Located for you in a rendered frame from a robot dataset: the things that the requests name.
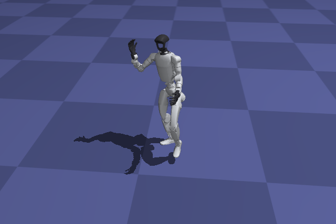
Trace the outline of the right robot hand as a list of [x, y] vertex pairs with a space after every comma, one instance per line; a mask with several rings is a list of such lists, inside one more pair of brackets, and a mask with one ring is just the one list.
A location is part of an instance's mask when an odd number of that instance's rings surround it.
[[136, 47], [136, 45], [137, 45], [137, 42], [136, 42], [135, 45], [134, 45], [134, 41], [135, 41], [135, 39], [131, 40], [131, 41], [128, 43], [129, 51], [132, 53], [132, 54], [131, 54], [131, 57], [132, 57], [133, 60], [134, 60], [134, 55], [137, 54], [137, 53], [135, 52], [135, 47]]

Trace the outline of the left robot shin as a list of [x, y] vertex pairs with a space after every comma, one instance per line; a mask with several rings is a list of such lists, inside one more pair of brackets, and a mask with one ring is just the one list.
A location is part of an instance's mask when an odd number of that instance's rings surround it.
[[180, 139], [179, 139], [179, 137], [180, 137], [180, 129], [179, 129], [178, 126], [179, 125], [177, 123], [177, 125], [175, 127], [175, 131], [171, 130], [171, 136], [172, 136], [172, 139], [174, 140], [176, 146], [177, 145], [180, 146]]

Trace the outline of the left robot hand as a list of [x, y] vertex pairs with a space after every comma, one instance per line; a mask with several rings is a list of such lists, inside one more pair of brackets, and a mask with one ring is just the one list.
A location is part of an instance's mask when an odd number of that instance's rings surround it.
[[173, 99], [170, 102], [170, 105], [175, 105], [176, 102], [178, 101], [179, 97], [180, 97], [180, 93], [179, 90], [176, 90], [175, 93], [173, 93], [174, 97], [173, 98], [169, 98], [169, 99]]

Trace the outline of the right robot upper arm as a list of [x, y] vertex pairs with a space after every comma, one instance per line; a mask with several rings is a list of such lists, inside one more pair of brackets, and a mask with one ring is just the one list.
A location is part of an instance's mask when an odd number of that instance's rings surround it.
[[156, 53], [151, 53], [150, 56], [141, 64], [140, 68], [138, 68], [139, 72], [143, 72], [146, 67], [148, 67], [153, 61], [155, 61]]

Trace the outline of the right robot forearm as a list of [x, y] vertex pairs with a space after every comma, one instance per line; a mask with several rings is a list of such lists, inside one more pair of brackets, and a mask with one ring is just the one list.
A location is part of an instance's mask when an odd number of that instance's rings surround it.
[[131, 60], [131, 63], [134, 65], [135, 68], [140, 68], [141, 64], [138, 62], [138, 55], [134, 55], [134, 60]]

